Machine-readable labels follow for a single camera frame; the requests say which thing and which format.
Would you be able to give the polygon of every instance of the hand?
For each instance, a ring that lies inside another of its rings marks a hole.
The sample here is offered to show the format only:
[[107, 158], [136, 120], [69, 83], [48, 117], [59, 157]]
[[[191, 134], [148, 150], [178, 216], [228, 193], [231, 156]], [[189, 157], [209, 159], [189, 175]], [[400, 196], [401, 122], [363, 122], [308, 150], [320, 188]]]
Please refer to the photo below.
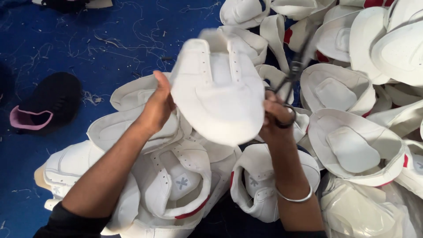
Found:
[[176, 108], [166, 76], [157, 70], [153, 74], [158, 81], [157, 89], [150, 96], [143, 112], [135, 121], [144, 127], [149, 136], [153, 136], [163, 128], [170, 114]]
[[288, 108], [282, 106], [282, 99], [275, 95], [272, 91], [265, 92], [266, 99], [263, 102], [265, 116], [263, 126], [259, 132], [259, 136], [268, 145], [280, 145], [281, 143], [294, 143], [293, 127], [280, 129], [275, 124], [275, 119], [280, 122], [289, 122], [292, 118], [292, 112]]

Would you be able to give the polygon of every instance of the scissor handle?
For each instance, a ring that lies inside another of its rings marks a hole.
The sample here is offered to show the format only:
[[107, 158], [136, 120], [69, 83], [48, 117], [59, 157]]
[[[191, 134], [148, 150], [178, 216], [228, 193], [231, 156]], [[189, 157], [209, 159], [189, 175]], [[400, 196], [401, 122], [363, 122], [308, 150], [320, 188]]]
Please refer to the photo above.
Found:
[[[274, 89], [272, 89], [271, 87], [265, 87], [265, 91], [275, 92]], [[286, 129], [286, 128], [289, 128], [290, 126], [292, 126], [294, 124], [295, 120], [297, 119], [297, 114], [295, 113], [295, 109], [292, 105], [289, 105], [288, 103], [284, 102], [282, 104], [282, 106], [285, 107], [285, 108], [290, 108], [292, 110], [291, 120], [289, 122], [280, 122], [278, 119], [275, 119], [275, 124], [280, 129]]]

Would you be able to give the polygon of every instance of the scissors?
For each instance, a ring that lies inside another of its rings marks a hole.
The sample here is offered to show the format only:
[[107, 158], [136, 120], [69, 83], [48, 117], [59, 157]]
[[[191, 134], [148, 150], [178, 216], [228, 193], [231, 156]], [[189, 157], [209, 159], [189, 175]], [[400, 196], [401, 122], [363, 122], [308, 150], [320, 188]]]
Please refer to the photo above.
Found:
[[266, 87], [265, 90], [273, 91], [274, 94], [277, 94], [279, 90], [287, 83], [290, 83], [290, 89], [289, 92], [285, 98], [284, 103], [282, 106], [291, 109], [292, 118], [289, 122], [280, 122], [279, 120], [275, 120], [276, 126], [281, 129], [286, 129], [294, 124], [295, 120], [297, 119], [297, 114], [295, 112], [295, 109], [292, 105], [289, 105], [288, 103], [285, 103], [289, 100], [289, 96], [291, 95], [291, 92], [294, 89], [295, 82], [299, 81], [302, 72], [305, 70], [305, 68], [308, 66], [308, 63], [310, 62], [310, 49], [312, 47], [312, 39], [314, 36], [314, 33], [317, 30], [317, 26], [314, 26], [310, 29], [308, 32], [307, 38], [305, 39], [303, 45], [301, 46], [301, 50], [297, 53], [295, 53], [294, 57], [292, 58], [291, 65], [289, 66], [289, 73], [288, 75], [282, 79], [282, 81], [279, 83], [279, 85], [276, 87], [276, 89], [272, 89], [270, 87]]

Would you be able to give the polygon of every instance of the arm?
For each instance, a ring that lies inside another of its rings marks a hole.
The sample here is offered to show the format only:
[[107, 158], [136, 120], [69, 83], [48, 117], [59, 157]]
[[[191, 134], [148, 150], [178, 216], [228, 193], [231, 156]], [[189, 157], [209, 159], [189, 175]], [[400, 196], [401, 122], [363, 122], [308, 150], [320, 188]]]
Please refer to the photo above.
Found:
[[62, 201], [69, 212], [104, 218], [112, 214], [127, 176], [148, 139], [159, 132], [175, 109], [167, 78], [154, 71], [158, 87], [141, 115], [71, 188]]
[[[275, 118], [286, 122], [291, 117], [288, 109], [281, 104], [279, 97], [266, 91], [266, 118], [260, 136], [269, 146], [276, 188], [285, 197], [303, 199], [309, 194], [310, 186], [298, 157], [293, 128], [280, 129], [275, 125]], [[280, 221], [286, 231], [324, 230], [320, 207], [314, 194], [303, 203], [290, 202], [280, 196], [277, 199]]]

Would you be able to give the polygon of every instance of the metal bracelet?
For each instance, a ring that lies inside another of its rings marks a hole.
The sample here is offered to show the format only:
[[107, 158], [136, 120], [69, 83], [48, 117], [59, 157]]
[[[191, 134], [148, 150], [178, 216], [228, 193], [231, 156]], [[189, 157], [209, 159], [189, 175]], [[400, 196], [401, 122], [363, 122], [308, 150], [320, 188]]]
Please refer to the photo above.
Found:
[[300, 200], [294, 200], [294, 199], [289, 199], [289, 198], [285, 197], [284, 195], [282, 195], [282, 194], [279, 192], [279, 189], [276, 187], [276, 184], [275, 184], [275, 190], [276, 190], [276, 193], [277, 193], [279, 196], [281, 196], [282, 198], [284, 198], [285, 200], [288, 200], [288, 201], [290, 201], [290, 202], [306, 202], [306, 201], [307, 201], [307, 200], [309, 200], [309, 199], [311, 198], [311, 196], [313, 195], [313, 187], [311, 187], [311, 185], [310, 185], [310, 193], [307, 195], [307, 197], [305, 197], [305, 198], [303, 198], [303, 199], [300, 199]]

